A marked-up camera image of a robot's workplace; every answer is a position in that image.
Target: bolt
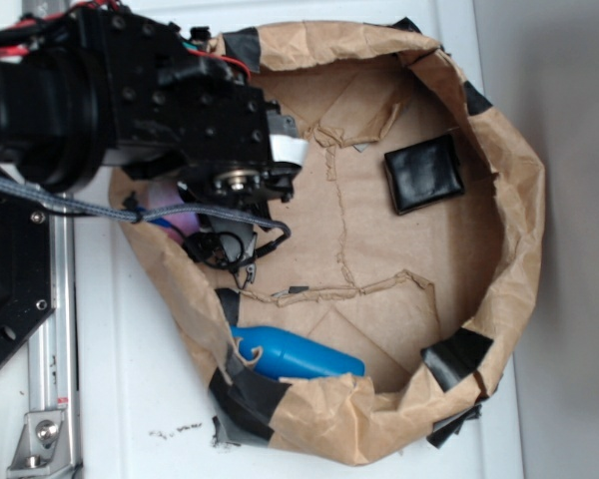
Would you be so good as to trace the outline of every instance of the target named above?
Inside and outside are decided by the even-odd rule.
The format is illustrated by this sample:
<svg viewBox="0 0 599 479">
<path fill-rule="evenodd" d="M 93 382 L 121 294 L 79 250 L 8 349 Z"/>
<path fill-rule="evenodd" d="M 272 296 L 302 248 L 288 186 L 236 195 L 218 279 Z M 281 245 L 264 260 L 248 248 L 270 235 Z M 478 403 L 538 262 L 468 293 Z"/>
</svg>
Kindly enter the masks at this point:
<svg viewBox="0 0 599 479">
<path fill-rule="evenodd" d="M 124 30 L 127 27 L 127 22 L 124 21 L 124 18 L 122 18 L 119 15 L 116 15 L 115 17 L 113 17 L 111 19 L 111 25 L 113 26 L 113 28 L 115 30 Z"/>
<path fill-rule="evenodd" d="M 41 225 L 43 222 L 47 220 L 47 217 L 42 212 L 33 212 L 31 214 L 31 221 L 36 225 Z"/>
<path fill-rule="evenodd" d="M 33 456 L 25 457 L 24 466 L 27 469 L 36 469 L 40 467 L 40 454 L 34 454 Z"/>
<path fill-rule="evenodd" d="M 151 25 L 150 23 L 145 23 L 142 26 L 142 34 L 145 37 L 153 37 L 153 35 L 156 33 L 156 27 L 154 27 L 153 25 Z"/>
<path fill-rule="evenodd" d="M 208 93 L 205 93 L 202 95 L 202 97 L 200 97 L 200 103 L 202 103 L 205 107 L 208 107 L 213 103 L 213 97 Z"/>
<path fill-rule="evenodd" d="M 164 94 L 164 92 L 155 92 L 151 99 L 156 105 L 162 106 L 167 103 L 167 96 Z"/>
<path fill-rule="evenodd" d="M 254 143 L 261 142 L 262 141 L 262 132 L 260 130 L 253 131 L 253 133 L 251 134 L 251 140 L 253 140 Z"/>
<path fill-rule="evenodd" d="M 137 98 L 136 91 L 131 87 L 124 87 L 122 89 L 122 98 L 127 102 L 133 102 Z"/>
<path fill-rule="evenodd" d="M 58 437 L 58 432 L 60 432 L 60 429 L 53 421 L 42 421 L 36 426 L 36 435 L 42 442 L 53 441 Z"/>
</svg>

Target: gray braided cable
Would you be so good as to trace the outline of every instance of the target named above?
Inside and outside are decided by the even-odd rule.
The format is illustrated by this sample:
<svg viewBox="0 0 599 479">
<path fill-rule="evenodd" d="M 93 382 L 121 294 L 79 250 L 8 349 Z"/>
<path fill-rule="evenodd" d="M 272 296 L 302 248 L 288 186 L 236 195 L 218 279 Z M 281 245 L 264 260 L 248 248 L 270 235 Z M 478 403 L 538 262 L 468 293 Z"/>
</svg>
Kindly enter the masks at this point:
<svg viewBox="0 0 599 479">
<path fill-rule="evenodd" d="M 234 222 L 248 223 L 257 225 L 261 228 L 270 228 L 281 230 L 288 238 L 291 236 L 291 229 L 282 222 L 267 220 L 257 217 L 240 210 L 219 207 L 216 205 L 202 205 L 197 203 L 185 203 L 182 205 L 173 205 L 170 207 L 161 207 L 154 210 L 148 210 L 141 213 L 129 212 L 125 210 L 116 210 L 114 208 L 93 205 L 80 200 L 57 197 L 44 190 L 38 190 L 29 185 L 22 185 L 12 180 L 0 177 L 0 193 L 30 202 L 41 203 L 50 209 L 66 208 L 73 213 L 85 213 L 96 217 L 109 218 L 118 222 L 137 223 L 138 220 L 150 222 L 169 215 L 180 213 L 196 213 L 210 217 L 222 218 Z"/>
</svg>

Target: black mounting plate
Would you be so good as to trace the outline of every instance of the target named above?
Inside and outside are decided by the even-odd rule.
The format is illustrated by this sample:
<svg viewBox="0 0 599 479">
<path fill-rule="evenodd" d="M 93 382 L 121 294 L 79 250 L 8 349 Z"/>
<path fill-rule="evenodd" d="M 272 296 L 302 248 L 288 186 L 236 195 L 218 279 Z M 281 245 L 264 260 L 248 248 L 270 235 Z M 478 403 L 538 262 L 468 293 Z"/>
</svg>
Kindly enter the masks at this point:
<svg viewBox="0 0 599 479">
<path fill-rule="evenodd" d="M 0 195 L 0 368 L 53 311 L 50 237 L 39 206 Z"/>
</svg>

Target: gray wall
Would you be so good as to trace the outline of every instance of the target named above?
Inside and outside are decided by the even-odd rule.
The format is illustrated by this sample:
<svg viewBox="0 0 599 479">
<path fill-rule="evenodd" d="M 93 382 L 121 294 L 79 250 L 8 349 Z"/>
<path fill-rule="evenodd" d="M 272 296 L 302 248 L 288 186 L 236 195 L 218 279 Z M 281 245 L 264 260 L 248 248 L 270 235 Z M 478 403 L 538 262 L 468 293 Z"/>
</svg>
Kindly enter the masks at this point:
<svg viewBox="0 0 599 479">
<path fill-rule="evenodd" d="M 526 476 L 599 477 L 599 0 L 475 0 L 486 96 L 547 167 L 539 300 L 515 354 Z"/>
</svg>

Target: black tape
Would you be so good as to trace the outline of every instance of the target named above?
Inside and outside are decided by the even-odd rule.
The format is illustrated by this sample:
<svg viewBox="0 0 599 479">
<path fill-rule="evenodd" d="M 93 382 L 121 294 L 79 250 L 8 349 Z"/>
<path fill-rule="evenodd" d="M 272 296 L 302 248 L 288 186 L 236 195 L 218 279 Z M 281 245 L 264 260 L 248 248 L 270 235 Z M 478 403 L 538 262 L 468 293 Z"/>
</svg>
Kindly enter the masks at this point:
<svg viewBox="0 0 599 479">
<path fill-rule="evenodd" d="M 488 101 L 472 83 L 466 81 L 463 84 L 463 91 L 466 95 L 466 106 L 468 107 L 468 115 L 474 117 L 480 115 L 489 108 L 492 108 L 492 103 Z"/>
<path fill-rule="evenodd" d="M 492 342 L 461 327 L 448 339 L 422 349 L 421 357 L 446 392 L 477 370 Z"/>
<path fill-rule="evenodd" d="M 396 28 L 397 30 L 404 30 L 406 32 L 421 33 L 419 27 L 417 27 L 417 25 L 415 25 L 408 17 L 403 17 L 394 25 L 390 25 L 390 28 Z"/>
<path fill-rule="evenodd" d="M 223 37 L 228 57 L 237 58 L 252 72 L 260 72 L 262 47 L 257 28 L 249 27 L 238 32 L 225 33 Z"/>
<path fill-rule="evenodd" d="M 230 394 L 257 419 L 268 424 L 290 384 L 268 379 L 245 367 L 232 354 L 227 361 L 227 373 L 233 380 Z"/>
<path fill-rule="evenodd" d="M 228 287 L 216 289 L 216 294 L 227 321 L 231 326 L 237 326 L 240 319 L 240 294 Z"/>
<path fill-rule="evenodd" d="M 231 397 L 231 388 L 224 381 L 220 370 L 216 370 L 209 385 L 220 421 L 216 424 L 216 436 L 221 442 L 266 446 L 273 436 L 273 430 L 259 421 Z"/>
<path fill-rule="evenodd" d="M 218 437 L 238 444 L 267 445 L 274 433 L 269 422 L 291 385 L 248 369 L 234 355 L 232 348 L 227 359 L 227 373 L 233 385 L 225 382 L 219 370 L 209 385 L 223 426 Z"/>
<path fill-rule="evenodd" d="M 452 434 L 459 434 L 464 421 L 479 419 L 479 417 L 481 417 L 481 404 L 472 406 L 447 419 L 435 422 L 432 426 L 432 433 L 426 436 L 426 440 L 439 449 Z"/>
</svg>

